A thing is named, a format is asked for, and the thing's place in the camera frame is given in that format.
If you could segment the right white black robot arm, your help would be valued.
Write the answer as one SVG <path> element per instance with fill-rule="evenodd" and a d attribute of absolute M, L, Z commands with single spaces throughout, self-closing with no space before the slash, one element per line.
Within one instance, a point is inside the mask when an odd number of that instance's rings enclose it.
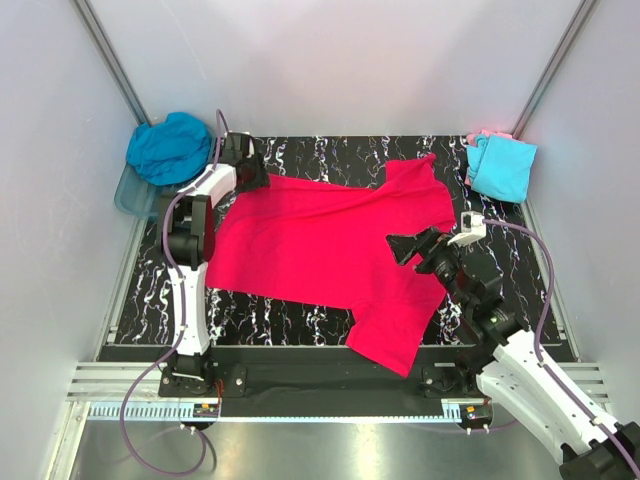
<path fill-rule="evenodd" d="M 394 260 L 434 276 L 462 311 L 474 347 L 455 362 L 454 384 L 503 406 L 551 454 L 564 479 L 636 479 L 639 426 L 622 424 L 591 399 L 542 348 L 501 294 L 490 256 L 466 253 L 434 227 L 386 238 Z"/>

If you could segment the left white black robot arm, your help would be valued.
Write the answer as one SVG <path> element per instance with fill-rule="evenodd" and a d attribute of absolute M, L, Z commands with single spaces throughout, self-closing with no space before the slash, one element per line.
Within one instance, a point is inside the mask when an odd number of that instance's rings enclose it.
<path fill-rule="evenodd" d="M 174 319 L 166 372 L 171 379 L 181 378 L 193 395 L 208 394 L 216 382 L 205 308 L 205 276 L 215 245 L 214 208 L 231 193 L 269 185 L 255 138 L 230 132 L 216 144 L 214 158 L 202 173 L 160 197 L 156 245 L 169 272 Z"/>

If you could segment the red t shirt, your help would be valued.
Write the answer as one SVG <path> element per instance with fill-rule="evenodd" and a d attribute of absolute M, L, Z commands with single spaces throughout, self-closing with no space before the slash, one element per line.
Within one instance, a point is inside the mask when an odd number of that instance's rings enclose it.
<path fill-rule="evenodd" d="M 435 154 L 390 160 L 378 188 L 271 176 L 270 186 L 238 195 L 230 207 L 206 286 L 349 310 L 347 346 L 408 376 L 445 290 L 415 273 L 415 260 L 398 265 L 386 238 L 454 226 L 435 161 Z"/>

